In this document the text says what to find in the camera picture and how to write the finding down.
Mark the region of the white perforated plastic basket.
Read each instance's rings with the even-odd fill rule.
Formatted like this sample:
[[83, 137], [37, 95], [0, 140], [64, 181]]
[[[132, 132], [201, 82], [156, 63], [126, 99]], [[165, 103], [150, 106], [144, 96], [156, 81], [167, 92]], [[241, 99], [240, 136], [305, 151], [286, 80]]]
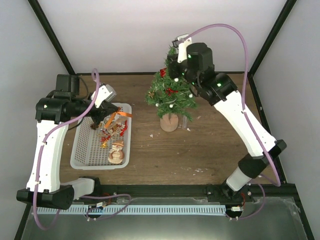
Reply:
[[[127, 103], [115, 103], [123, 112], [132, 114], [132, 107]], [[92, 119], [85, 117], [76, 129], [70, 157], [70, 165], [76, 170], [115, 170], [128, 165], [131, 149], [132, 118], [120, 117], [104, 128], [108, 121], [107, 116], [95, 130], [91, 129]], [[127, 130], [120, 136], [118, 124], [127, 121]], [[124, 159], [121, 164], [112, 164], [108, 161], [112, 143], [124, 141]]]

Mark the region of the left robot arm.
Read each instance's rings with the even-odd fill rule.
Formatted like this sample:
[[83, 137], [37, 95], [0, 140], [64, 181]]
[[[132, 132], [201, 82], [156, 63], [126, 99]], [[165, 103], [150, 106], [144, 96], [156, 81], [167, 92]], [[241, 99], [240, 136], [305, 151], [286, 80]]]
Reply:
[[111, 103], [116, 91], [108, 84], [97, 82], [93, 93], [79, 98], [80, 81], [76, 75], [58, 74], [55, 89], [36, 104], [37, 144], [34, 162], [26, 187], [16, 199], [34, 207], [67, 210], [74, 200], [85, 196], [97, 202], [102, 196], [97, 177], [80, 177], [60, 182], [62, 148], [69, 125], [89, 117], [94, 127], [118, 107]]

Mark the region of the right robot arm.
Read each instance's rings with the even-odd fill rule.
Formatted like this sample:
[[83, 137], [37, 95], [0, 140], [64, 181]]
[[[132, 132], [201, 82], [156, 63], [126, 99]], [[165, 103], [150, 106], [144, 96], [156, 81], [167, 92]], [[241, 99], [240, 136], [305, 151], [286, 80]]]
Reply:
[[217, 73], [213, 52], [203, 42], [173, 42], [177, 53], [167, 56], [168, 74], [176, 80], [182, 77], [189, 83], [192, 96], [202, 97], [220, 112], [243, 141], [248, 153], [235, 171], [221, 184], [223, 198], [229, 202], [240, 196], [240, 190], [263, 170], [287, 147], [282, 139], [275, 139], [242, 103], [236, 84], [225, 73]]

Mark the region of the white ball string lights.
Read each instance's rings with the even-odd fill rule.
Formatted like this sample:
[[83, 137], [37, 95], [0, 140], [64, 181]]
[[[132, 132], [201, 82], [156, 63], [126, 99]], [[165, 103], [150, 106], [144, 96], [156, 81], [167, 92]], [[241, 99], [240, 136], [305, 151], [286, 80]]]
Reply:
[[[189, 90], [189, 85], [179, 78], [158, 78], [154, 83], [154, 100], [156, 107], [181, 107], [193, 108], [195, 100]], [[178, 91], [176, 94], [167, 95], [165, 90], [171, 88]]]

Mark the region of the red berry sprig ornament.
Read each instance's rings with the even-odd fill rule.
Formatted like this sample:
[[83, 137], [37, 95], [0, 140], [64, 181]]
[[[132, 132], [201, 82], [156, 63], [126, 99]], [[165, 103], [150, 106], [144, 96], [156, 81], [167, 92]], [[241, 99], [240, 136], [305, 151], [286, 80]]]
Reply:
[[165, 93], [166, 93], [168, 96], [174, 95], [174, 94], [176, 94], [176, 93], [178, 93], [178, 92], [179, 92], [178, 90], [173, 90], [173, 89], [171, 89], [171, 88], [169, 88], [169, 87], [165, 90]]

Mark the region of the small green christmas tree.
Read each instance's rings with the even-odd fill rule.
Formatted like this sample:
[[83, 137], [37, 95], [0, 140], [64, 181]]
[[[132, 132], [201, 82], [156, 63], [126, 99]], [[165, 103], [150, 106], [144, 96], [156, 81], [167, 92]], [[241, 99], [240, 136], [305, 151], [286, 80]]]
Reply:
[[160, 127], [165, 132], [178, 128], [179, 117], [192, 121], [188, 109], [197, 107], [189, 85], [181, 77], [169, 75], [170, 62], [167, 58], [164, 60], [163, 67], [155, 73], [145, 94], [147, 104], [156, 108]]

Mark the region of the cinnamon stick bundle ornament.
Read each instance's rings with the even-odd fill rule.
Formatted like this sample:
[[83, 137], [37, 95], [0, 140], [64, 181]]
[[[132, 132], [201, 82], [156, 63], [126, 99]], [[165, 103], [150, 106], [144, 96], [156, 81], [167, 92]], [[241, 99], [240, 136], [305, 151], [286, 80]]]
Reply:
[[131, 118], [133, 115], [128, 112], [123, 112], [120, 107], [118, 107], [116, 112], [113, 112], [107, 122], [104, 124], [104, 128], [107, 129], [115, 120], [119, 119], [120, 117]]

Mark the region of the gold bow ornament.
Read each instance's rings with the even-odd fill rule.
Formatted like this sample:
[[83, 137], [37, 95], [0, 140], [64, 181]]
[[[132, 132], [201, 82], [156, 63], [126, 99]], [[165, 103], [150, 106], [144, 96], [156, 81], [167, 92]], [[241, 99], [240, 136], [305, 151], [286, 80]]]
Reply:
[[155, 97], [155, 92], [154, 92], [154, 91], [149, 91], [149, 92], [148, 92], [148, 96], [149, 96], [149, 98], [154, 99], [154, 97]]

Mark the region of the red gift box ornament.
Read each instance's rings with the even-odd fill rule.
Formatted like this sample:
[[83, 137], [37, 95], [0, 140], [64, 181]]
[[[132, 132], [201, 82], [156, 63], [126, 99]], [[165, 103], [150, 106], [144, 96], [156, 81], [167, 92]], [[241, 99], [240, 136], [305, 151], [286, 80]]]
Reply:
[[160, 73], [160, 77], [164, 78], [167, 73], [167, 68], [165, 67], [165, 68], [160, 69], [159, 73]]

